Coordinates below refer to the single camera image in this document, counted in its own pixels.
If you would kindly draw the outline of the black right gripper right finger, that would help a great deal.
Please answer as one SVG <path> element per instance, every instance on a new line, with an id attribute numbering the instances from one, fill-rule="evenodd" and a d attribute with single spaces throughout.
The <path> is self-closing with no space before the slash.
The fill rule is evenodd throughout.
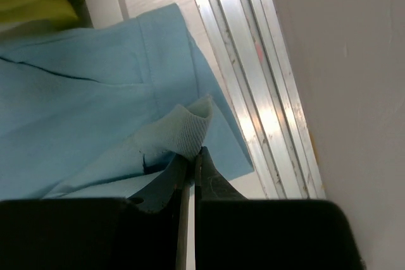
<path id="1" fill-rule="evenodd" d="M 339 206 L 316 199 L 247 199 L 215 168 L 207 148 L 196 157 L 197 269 L 362 269 Z"/>

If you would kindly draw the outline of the light blue trousers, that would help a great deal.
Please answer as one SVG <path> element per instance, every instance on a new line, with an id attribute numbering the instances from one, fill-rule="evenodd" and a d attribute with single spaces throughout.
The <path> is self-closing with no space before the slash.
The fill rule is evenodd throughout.
<path id="1" fill-rule="evenodd" d="M 203 146 L 225 178 L 253 171 L 176 4 L 1 44 L 3 200 L 129 197 Z"/>

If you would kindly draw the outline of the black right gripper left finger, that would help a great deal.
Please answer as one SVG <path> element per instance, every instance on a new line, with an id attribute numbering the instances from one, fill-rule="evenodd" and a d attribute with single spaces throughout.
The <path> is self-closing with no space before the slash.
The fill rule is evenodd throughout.
<path id="1" fill-rule="evenodd" d="M 185 269 L 190 164 L 129 198 L 1 202 L 2 269 Z"/>

